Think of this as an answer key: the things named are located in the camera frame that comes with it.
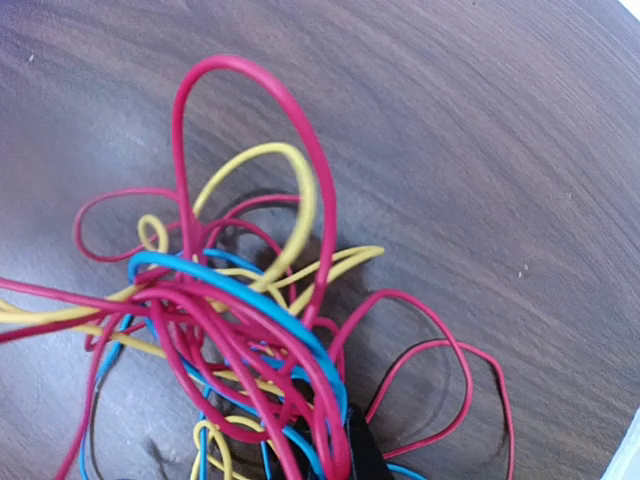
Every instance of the blue wire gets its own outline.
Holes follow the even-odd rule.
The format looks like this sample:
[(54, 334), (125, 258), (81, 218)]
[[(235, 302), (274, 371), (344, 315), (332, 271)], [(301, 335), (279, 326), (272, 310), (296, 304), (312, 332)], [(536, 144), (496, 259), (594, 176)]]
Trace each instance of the blue wire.
[(249, 287), (233, 278), (215, 272), (203, 265), (163, 253), (140, 252), (134, 255), (129, 261), (129, 281), (133, 283), (138, 269), (142, 265), (150, 264), (167, 267), (203, 280), (251, 305), (256, 310), (259, 310), (275, 322), (279, 323), (291, 334), (295, 335), (309, 348), (313, 356), (316, 358), (318, 365), (324, 371), (336, 396), (336, 400), (338, 401), (342, 422), (345, 422), (347, 415), (346, 387), (342, 383), (338, 370), (331, 362), (327, 351), (322, 346), (318, 338), (309, 330), (304, 328), (297, 318), (293, 317), (289, 312), (284, 310), (271, 299), (251, 290)]
[[(243, 259), (241, 259), (241, 258), (239, 258), (239, 257), (237, 257), (237, 256), (235, 256), (235, 255), (233, 255), (231, 253), (224, 252), (224, 251), (221, 251), (221, 250), (207, 249), (207, 250), (205, 250), (205, 254), (207, 256), (210, 256), (210, 257), (215, 257), (215, 258), (221, 258), (221, 259), (224, 259), (224, 260), (228, 260), (228, 261), (236, 264), (237, 266), (239, 266), (241, 268), (246, 268), (247, 270), (251, 270), (251, 271), (253, 271), (255, 273), (259, 273), (259, 274), (262, 273), (260, 271), (260, 269), (258, 269), (258, 267), (256, 267), (255, 265), (253, 265), (253, 264), (247, 262), (246, 260), (243, 260)], [(308, 330), (306, 330), (306, 329), (304, 329), (303, 327), (300, 326), (298, 320), (295, 319), (295, 317), (292, 317), (288, 312), (286, 312), (285, 310), (280, 308), (277, 304), (275, 304), (271, 300), (265, 298), (264, 296), (262, 296), (259, 293), (254, 292), (253, 290), (249, 289), (248, 287), (246, 287), (245, 285), (241, 284), (240, 282), (237, 282), (236, 280), (233, 280), (233, 279), (231, 279), (229, 277), (225, 277), (224, 275), (218, 274), (217, 272), (214, 272), (214, 271), (212, 271), (212, 270), (210, 270), (210, 269), (208, 269), (206, 267), (203, 267), (201, 265), (193, 264), (193, 263), (185, 261), (185, 260), (183, 260), (181, 258), (175, 258), (175, 257), (172, 257), (172, 256), (167, 255), (167, 254), (160, 254), (160, 253), (156, 253), (156, 252), (142, 252), (142, 253), (139, 253), (139, 254), (135, 255), (131, 259), (131, 261), (129, 263), (129, 279), (130, 279), (130, 281), (133, 281), (133, 279), (135, 278), (135, 274), (137, 273), (138, 268), (142, 264), (152, 264), (152, 263), (158, 264), (160, 266), (171, 268), (172, 270), (188, 273), (189, 275), (192, 275), (194, 277), (200, 278), (200, 279), (202, 279), (202, 280), (204, 280), (204, 281), (206, 281), (208, 283), (211, 283), (211, 284), (215, 285), (216, 287), (220, 288), (221, 290), (223, 290), (223, 291), (225, 291), (227, 293), (231, 293), (232, 295), (237, 296), (238, 298), (240, 298), (241, 300), (245, 301), (249, 305), (252, 305), (254, 308), (262, 311), (265, 315), (271, 317), (276, 322), (280, 323), (285, 329), (287, 329), (293, 335), (298, 337), (303, 343), (305, 343), (309, 347), (311, 352), (314, 354), (314, 356), (318, 360), (319, 365), (325, 371), (325, 375), (327, 376), (327, 379), (329, 380), (329, 383), (331, 384), (332, 389), (333, 389), (333, 391), (334, 391), (334, 393), (336, 395), (336, 398), (338, 400), (338, 404), (339, 404), (340, 410), (341, 410), (342, 420), (344, 422), (344, 420), (346, 418), (346, 412), (347, 412), (347, 393), (346, 393), (346, 388), (345, 388), (344, 384), (342, 383), (342, 381), (340, 380), (340, 376), (339, 376), (337, 370), (335, 369), (335, 366), (331, 363), (331, 360), (328, 358), (327, 352), (324, 349), (324, 347), (320, 344), (320, 342), (317, 340), (317, 338), (313, 334), (311, 334)], [(130, 316), (127, 315), (124, 318), (123, 327), (121, 327), (121, 330), (124, 330), (124, 329), (128, 328), (128, 326), (131, 324), (131, 321), (133, 320), (133, 317), (132, 316), (131, 316), (131, 318), (129, 318), (129, 317)], [(151, 321), (149, 319), (146, 319), (146, 321), (147, 321), (147, 325), (150, 327), (150, 330), (151, 330), (152, 334), (154, 334), (154, 336), (156, 336), (156, 332), (155, 332), (155, 328), (153, 327), (153, 324), (151, 323)], [(113, 367), (113, 364), (117, 360), (117, 357), (119, 356), (121, 351), (122, 351), (122, 345), (120, 343), (114, 344), (114, 346), (113, 346), (111, 352), (109, 353), (107, 359), (104, 361), (103, 365), (101, 366), (101, 368), (100, 368), (100, 370), (98, 372), (98, 375), (96, 375), (96, 385), (99, 384), (99, 382), (102, 380), (102, 378)], [(208, 389), (216, 391), (210, 385), (208, 385), (208, 383), (206, 382), (204, 377), (200, 374), (200, 372), (193, 365), (191, 365), (189, 362), (187, 362), (184, 358), (182, 359), (182, 362), (183, 362), (183, 364), (185, 366), (185, 369), (189, 373), (189, 375), (191, 375), (192, 377), (196, 378), (202, 384), (206, 385), (206, 387)], [(281, 362), (279, 362), (277, 360), (275, 362), (269, 360), (269, 362), (275, 368), (281, 367)], [(306, 372), (303, 369), (301, 369), (300, 367), (296, 367), (296, 369), (294, 369), (294, 371), (292, 372), (292, 377), (300, 378), (300, 379), (309, 381), (309, 378), (308, 378)], [(258, 416), (258, 417), (260, 416), (256, 409), (254, 409), (252, 407), (249, 407), (248, 405), (243, 405), (243, 404), (241, 404), (239, 402), (235, 402), (234, 400), (226, 397), (225, 395), (221, 394), (220, 392), (216, 391), (216, 393), (218, 395), (222, 396), (223, 398), (226, 398), (227, 400), (231, 401), (236, 406), (242, 408), (246, 412), (248, 412), (248, 413), (250, 413), (250, 414), (252, 414), (254, 416)], [(289, 438), (289, 440), (291, 440), (293, 443), (295, 443), (300, 448), (300, 450), (304, 453), (304, 455), (306, 455), (306, 457), (309, 460), (309, 465), (310, 465), (311, 469), (314, 471), (314, 473), (321, 480), (325, 479), (326, 477), (325, 477), (324, 471), (322, 469), (322, 465), (320, 463), (320, 459), (319, 459), (316, 451), (314, 450), (313, 446), (311, 444), (309, 444), (295, 429), (293, 429), (290, 426), (285, 426), (283, 428), (283, 433)], [(85, 464), (85, 456), (86, 456), (85, 455), (85, 449), (86, 449), (85, 440), (86, 440), (86, 435), (83, 438), (82, 445), (81, 445), (80, 470), (81, 470), (81, 474), (82, 474), (83, 480), (89, 480), (88, 475), (87, 475), (87, 471), (86, 471), (86, 464)], [(265, 442), (262, 442), (261, 449), (262, 449), (263, 460), (265, 462), (265, 473), (267, 475), (267, 479), (270, 479), (271, 478), (271, 468), (270, 468), (270, 464), (269, 464), (268, 450), (267, 450), (267, 446), (266, 446)]]
[[(122, 332), (131, 326), (131, 322), (133, 322), (133, 315), (125, 315), (122, 319), (122, 324), (120, 325), (119, 330)], [(109, 370), (113, 367), (122, 352), (122, 344), (116, 343), (111, 348), (111, 351), (105, 358), (104, 362), (100, 366), (98, 373), (96, 374), (96, 391), (100, 388), (100, 383), (104, 379), (105, 375), (109, 373)], [(89, 480), (89, 474), (87, 473), (87, 464), (86, 464), (86, 448), (87, 448), (87, 433), (85, 432), (84, 437), (82, 437), (82, 444), (80, 445), (80, 475), (82, 476), (82, 480)]]
[(399, 473), (400, 475), (404, 475), (405, 477), (411, 478), (413, 480), (427, 480), (419, 473), (416, 473), (413, 470), (409, 470), (408, 468), (401, 467), (400, 465), (396, 465), (395, 463), (387, 463), (387, 468), (392, 472)]
[[(227, 260), (229, 262), (234, 263), (238, 267), (251, 270), (252, 272), (255, 272), (258, 274), (262, 274), (262, 271), (258, 267), (256, 267), (254, 264), (232, 253), (225, 252), (223, 250), (207, 249), (205, 250), (205, 254), (210, 257)], [(123, 331), (129, 328), (131, 326), (131, 323), (133, 322), (133, 318), (134, 318), (133, 315), (126, 315), (122, 320), (122, 326), (120, 327), (120, 331)], [(153, 324), (151, 322), (147, 322), (147, 325), (150, 325), (151, 327), (153, 327)], [(154, 337), (155, 337), (156, 336), (155, 329), (152, 330), (152, 333), (154, 334)], [(113, 365), (115, 364), (116, 360), (118, 360), (118, 357), (122, 352), (122, 349), (123, 349), (123, 345), (121, 343), (114, 343), (113, 347), (111, 348), (111, 351), (103, 361), (102, 365), (100, 366), (100, 369), (98, 370), (98, 373), (96, 374), (96, 389), (100, 386), (100, 383), (102, 382), (102, 379), (105, 377), (105, 375), (109, 373), (109, 370), (113, 368)], [(82, 480), (89, 480), (89, 474), (87, 472), (87, 464), (86, 464), (86, 449), (87, 449), (87, 434), (85, 433), (84, 437), (82, 437), (82, 444), (80, 445), (80, 454), (79, 454), (79, 457), (80, 457), (79, 467), (80, 467), (80, 475), (82, 476)]]
[(264, 474), (267, 480), (271, 480), (271, 462), (269, 460), (267, 442), (260, 442), (260, 451), (262, 452), (262, 463), (264, 463)]
[[(211, 392), (213, 391), (213, 389), (211, 387), (206, 387), (204, 389), (204, 398), (206, 398), (207, 400), (209, 400), (209, 396), (211, 395)], [(205, 419), (204, 416), (204, 412), (200, 412), (200, 417), (199, 420), (202, 421)], [(209, 448), (208, 448), (208, 429), (203, 428), (202, 430), (200, 430), (200, 480), (207, 480), (207, 453), (209, 453)]]

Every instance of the white object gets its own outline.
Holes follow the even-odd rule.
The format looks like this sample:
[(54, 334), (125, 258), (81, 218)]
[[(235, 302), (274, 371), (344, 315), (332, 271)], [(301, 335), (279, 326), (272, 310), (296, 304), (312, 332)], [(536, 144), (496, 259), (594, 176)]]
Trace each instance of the white object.
[(640, 0), (620, 0), (620, 3), (631, 12), (631, 15), (640, 20)]
[(602, 480), (638, 479), (640, 479), (640, 410), (633, 417), (627, 434), (602, 476)]

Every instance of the wooden table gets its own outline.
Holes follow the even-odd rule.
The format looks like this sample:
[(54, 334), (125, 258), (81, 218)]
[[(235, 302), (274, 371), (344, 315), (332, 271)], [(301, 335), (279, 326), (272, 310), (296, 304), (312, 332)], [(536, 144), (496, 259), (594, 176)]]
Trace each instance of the wooden table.
[[(48, 3), (0, 3), (0, 275), (95, 295), (125, 284), (124, 265), (75, 250), (76, 210), (116, 188), (172, 187), (178, 83), (205, 56), (247, 56), (289, 86), (318, 130), (341, 246), (387, 249), (330, 290), (327, 313), (343, 320), (383, 287), (418, 296), (503, 364), (516, 478), (600, 476), (640, 393), (640, 23), (620, 5)], [(194, 191), (241, 149), (299, 144), (273, 100), (227, 73), (197, 87), (186, 137)], [(294, 188), (284, 162), (265, 159), (234, 174), (207, 215), (252, 191)], [(89, 217), (87, 242), (103, 253), (133, 246), (146, 212), (177, 213), (156, 199), (114, 201)], [(287, 212), (251, 218), (281, 240), (292, 224)], [(402, 350), (437, 335), (401, 305), (377, 307), (348, 343), (352, 398), (366, 404)], [(50, 478), (61, 462), (84, 401), (82, 341), (63, 333), (0, 348), (0, 478)], [(399, 459), (430, 480), (504, 476), (494, 379), (481, 361), (472, 368), (463, 426)], [(384, 448), (419, 438), (450, 421), (462, 394), (453, 356), (425, 354), (373, 430)], [(162, 361), (128, 351), (96, 414), (104, 478), (186, 478), (196, 415)]]

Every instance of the tangled wires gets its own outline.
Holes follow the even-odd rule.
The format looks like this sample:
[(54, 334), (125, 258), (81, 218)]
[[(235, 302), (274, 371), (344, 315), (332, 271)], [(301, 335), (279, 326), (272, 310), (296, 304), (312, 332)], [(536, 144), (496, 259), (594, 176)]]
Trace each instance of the tangled wires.
[[(237, 155), (218, 170), (191, 205), (183, 146), (184, 112), (196, 82), (206, 73), (218, 69), (246, 75), (273, 95), (298, 132), (313, 170), (302, 153), (291, 145), (259, 145)], [(465, 357), (465, 352), (469, 352), (489, 361), (497, 372), (509, 433), (507, 476), (512, 477), (514, 437), (511, 411), (502, 370), (492, 357), (458, 342), (428, 307), (395, 290), (383, 290), (372, 295), (340, 327), (333, 320), (319, 316), (328, 284), (347, 270), (381, 255), (383, 249), (364, 246), (335, 251), (336, 195), (327, 159), (302, 109), (272, 74), (248, 60), (232, 56), (211, 57), (197, 64), (187, 74), (176, 96), (172, 141), (175, 190), (134, 188), (116, 191), (85, 205), (76, 217), (74, 232), (78, 248), (99, 262), (128, 260), (130, 286), (100, 299), (0, 278), (0, 288), (77, 305), (50, 312), (27, 312), (0, 301), (0, 322), (29, 324), (0, 334), (0, 343), (73, 329), (87, 335), (85, 348), (93, 352), (82, 421), (57, 479), (66, 477), (79, 450), (84, 449), (96, 386), (113, 365), (123, 345), (166, 358), (183, 389), (202, 412), (202, 420), (194, 430), (199, 453), (192, 478), (198, 478), (198, 475), (206, 477), (207, 462), (222, 469), (225, 479), (244, 478), (231, 466), (225, 437), (260, 444), (263, 454), (271, 448), (289, 479), (301, 480), (306, 476), (299, 470), (292, 443), (304, 453), (319, 478), (349, 478), (351, 458), (344, 428), (348, 396), (344, 385), (343, 351), (354, 328), (383, 298), (404, 300), (424, 312), (440, 328), (444, 339), (418, 344), (394, 363), (366, 414), (367, 421), (375, 415), (397, 371), (421, 351), (452, 348), (466, 382), (462, 408), (447, 428), (388, 452), (385, 458), (391, 459), (432, 444), (462, 423), (473, 396), (473, 378)], [(200, 212), (216, 187), (238, 166), (267, 153), (281, 154), (289, 162), (299, 194), (253, 198), (222, 218), (203, 224), (199, 220)], [(316, 181), (324, 206), (319, 260), (294, 272), (291, 265), (307, 244), (315, 220)], [(139, 247), (111, 257), (91, 252), (82, 240), (82, 221), (87, 212), (101, 201), (131, 195), (171, 199), (179, 206), (179, 221), (165, 226), (157, 217), (145, 215), (138, 223)], [(249, 209), (282, 204), (296, 204), (298, 212), (295, 227), (282, 248), (265, 231), (240, 218)], [(227, 228), (244, 229), (257, 235), (274, 251), (276, 259), (261, 271), (246, 260), (217, 249), (220, 234)], [(149, 229), (153, 230), (152, 235), (148, 234)], [(169, 254), (169, 232), (172, 230), (179, 230), (181, 235), (182, 251), (178, 254)], [(211, 259), (225, 260), (233, 267), (210, 268), (208, 262)], [(309, 275), (313, 275), (312, 284), (298, 292), (299, 280)], [(151, 331), (157, 340), (155, 344), (134, 336), (143, 328)], [(314, 330), (320, 328), (332, 334), (329, 348), (325, 348), (314, 334)], [(207, 339), (216, 345), (224, 361), (212, 362), (205, 358), (202, 350)], [(110, 343), (111, 352), (101, 364)], [(297, 388), (296, 382), (300, 381), (308, 384), (312, 391), (310, 397)], [(258, 420), (242, 416), (225, 417), (209, 401), (211, 391)], [(299, 419), (309, 426), (310, 441), (293, 428)], [(207, 443), (210, 441), (218, 444), (221, 460), (209, 454)], [(422, 478), (402, 467), (390, 465), (390, 468), (415, 475), (413, 478)], [(265, 460), (265, 470), (269, 477), (268, 460)]]

